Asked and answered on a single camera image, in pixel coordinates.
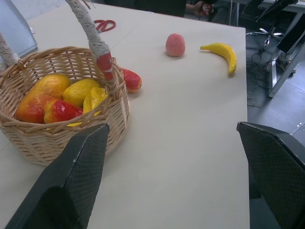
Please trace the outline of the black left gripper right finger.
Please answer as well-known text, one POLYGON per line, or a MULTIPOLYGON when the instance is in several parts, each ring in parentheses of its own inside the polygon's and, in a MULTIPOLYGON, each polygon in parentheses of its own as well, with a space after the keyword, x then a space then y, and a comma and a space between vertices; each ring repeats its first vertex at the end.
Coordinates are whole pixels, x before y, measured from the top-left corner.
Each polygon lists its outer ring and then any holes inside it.
POLYGON ((239 122, 236 130, 256 189, 281 229, 305 229, 305 146, 264 125, 239 122))

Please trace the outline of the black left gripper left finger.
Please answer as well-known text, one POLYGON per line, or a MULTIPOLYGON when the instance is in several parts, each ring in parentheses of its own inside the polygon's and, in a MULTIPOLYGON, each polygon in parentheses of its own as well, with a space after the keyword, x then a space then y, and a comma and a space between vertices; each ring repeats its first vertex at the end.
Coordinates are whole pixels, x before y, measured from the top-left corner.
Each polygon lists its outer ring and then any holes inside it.
POLYGON ((75 134, 43 170, 5 229, 87 229, 109 131, 102 124, 75 134))

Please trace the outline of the yellow star fruit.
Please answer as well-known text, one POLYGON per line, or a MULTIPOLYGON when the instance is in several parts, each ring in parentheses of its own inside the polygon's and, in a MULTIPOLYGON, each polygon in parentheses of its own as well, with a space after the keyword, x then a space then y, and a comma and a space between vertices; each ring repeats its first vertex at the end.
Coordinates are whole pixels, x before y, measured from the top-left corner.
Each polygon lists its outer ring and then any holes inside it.
POLYGON ((88 113, 89 111, 95 109, 108 95, 105 90, 100 87, 94 87, 85 97, 83 102, 83 113, 88 113))

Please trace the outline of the red yellow wax apple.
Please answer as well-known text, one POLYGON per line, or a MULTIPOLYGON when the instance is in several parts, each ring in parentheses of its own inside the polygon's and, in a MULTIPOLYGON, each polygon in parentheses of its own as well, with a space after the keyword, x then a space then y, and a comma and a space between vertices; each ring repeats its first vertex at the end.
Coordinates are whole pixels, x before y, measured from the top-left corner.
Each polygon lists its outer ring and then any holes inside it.
POLYGON ((49 124, 68 121, 82 115, 82 113, 81 108, 61 99, 53 99, 44 106, 44 122, 49 124))

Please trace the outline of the yellow lemon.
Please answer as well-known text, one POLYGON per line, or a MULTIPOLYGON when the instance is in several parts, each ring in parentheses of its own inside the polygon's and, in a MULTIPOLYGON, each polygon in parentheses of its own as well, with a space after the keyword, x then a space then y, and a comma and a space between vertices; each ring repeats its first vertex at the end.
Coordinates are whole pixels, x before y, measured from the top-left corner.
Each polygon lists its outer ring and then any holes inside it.
POLYGON ((80 80, 69 86, 63 92, 63 100, 72 104, 73 106, 82 108, 85 97, 94 87, 100 87, 100 85, 95 80, 80 80))

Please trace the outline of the orange yellow mango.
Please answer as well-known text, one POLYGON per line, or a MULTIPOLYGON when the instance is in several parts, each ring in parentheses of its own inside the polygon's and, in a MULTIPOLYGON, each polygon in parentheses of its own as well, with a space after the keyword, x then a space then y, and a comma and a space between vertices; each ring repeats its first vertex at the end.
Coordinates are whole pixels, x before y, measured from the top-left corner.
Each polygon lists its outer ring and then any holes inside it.
POLYGON ((21 100, 16 111, 17 119, 28 123, 44 123, 44 106, 52 99, 62 99, 69 85, 70 79, 66 75, 42 77, 21 100))

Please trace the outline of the yellow banana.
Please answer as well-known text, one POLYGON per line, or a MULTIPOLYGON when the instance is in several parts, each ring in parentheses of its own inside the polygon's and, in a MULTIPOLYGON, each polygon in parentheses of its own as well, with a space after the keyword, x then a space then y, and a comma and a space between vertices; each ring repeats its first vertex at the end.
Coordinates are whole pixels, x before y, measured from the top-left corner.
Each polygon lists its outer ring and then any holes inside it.
POLYGON ((200 47, 201 51, 209 51, 225 58, 228 64, 228 73, 233 75, 237 67, 237 57, 231 46, 224 43, 212 43, 200 47))

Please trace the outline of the black office chair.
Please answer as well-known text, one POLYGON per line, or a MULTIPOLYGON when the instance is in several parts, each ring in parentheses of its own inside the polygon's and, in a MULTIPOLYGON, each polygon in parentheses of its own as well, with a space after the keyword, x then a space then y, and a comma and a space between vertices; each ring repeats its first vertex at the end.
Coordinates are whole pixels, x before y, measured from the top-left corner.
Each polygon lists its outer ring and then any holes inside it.
POLYGON ((246 36, 266 36, 260 52, 266 50, 272 38, 279 41, 282 39, 284 34, 282 32, 275 32, 276 27, 282 21, 282 11, 289 5, 295 5, 299 2, 299 0, 274 0, 270 6, 263 10, 262 7, 260 7, 263 1, 264 0, 250 0, 242 11, 243 16, 253 19, 258 25, 263 25, 267 22, 270 24, 269 30, 259 28, 259 31, 251 31, 246 34, 246 36))

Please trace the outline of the pink peach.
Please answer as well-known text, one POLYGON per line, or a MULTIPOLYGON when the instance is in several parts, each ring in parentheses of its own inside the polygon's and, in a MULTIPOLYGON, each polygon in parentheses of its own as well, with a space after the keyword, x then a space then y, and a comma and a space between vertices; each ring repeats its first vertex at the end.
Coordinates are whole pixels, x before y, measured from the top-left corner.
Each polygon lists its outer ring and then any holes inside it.
POLYGON ((165 49, 169 56, 182 56, 185 52, 185 41, 183 36, 176 33, 169 35, 166 41, 165 49))

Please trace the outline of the person in dark clothes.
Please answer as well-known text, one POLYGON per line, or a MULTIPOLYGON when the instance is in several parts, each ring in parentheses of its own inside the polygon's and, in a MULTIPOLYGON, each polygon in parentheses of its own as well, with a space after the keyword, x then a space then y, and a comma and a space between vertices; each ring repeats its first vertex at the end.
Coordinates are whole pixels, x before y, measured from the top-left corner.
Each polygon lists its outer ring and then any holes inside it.
POLYGON ((237 3, 233 0, 134 0, 137 10, 184 17, 206 17, 209 22, 238 26, 237 3))

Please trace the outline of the grey metal desk frame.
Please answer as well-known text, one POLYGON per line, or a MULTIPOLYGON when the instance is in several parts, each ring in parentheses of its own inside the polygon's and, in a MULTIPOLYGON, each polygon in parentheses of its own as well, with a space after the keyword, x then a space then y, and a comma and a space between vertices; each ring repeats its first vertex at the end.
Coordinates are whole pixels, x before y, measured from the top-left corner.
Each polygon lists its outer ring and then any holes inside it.
POLYGON ((263 1, 270 3, 271 6, 278 2, 282 3, 284 10, 296 13, 270 59, 272 86, 269 90, 269 97, 273 98, 286 79, 294 73, 294 69, 301 58, 305 56, 305 42, 300 50, 293 55, 297 45, 303 38, 305 39, 305 0, 263 1))

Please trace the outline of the red handled scissors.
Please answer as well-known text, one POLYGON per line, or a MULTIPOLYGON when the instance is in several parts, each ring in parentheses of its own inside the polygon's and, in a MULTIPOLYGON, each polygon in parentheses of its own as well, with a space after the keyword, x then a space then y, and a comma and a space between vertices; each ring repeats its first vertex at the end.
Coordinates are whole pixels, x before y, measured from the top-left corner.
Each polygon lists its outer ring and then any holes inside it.
POLYGON ((94 20, 93 22, 98 33, 107 32, 116 27, 116 22, 113 20, 94 20))

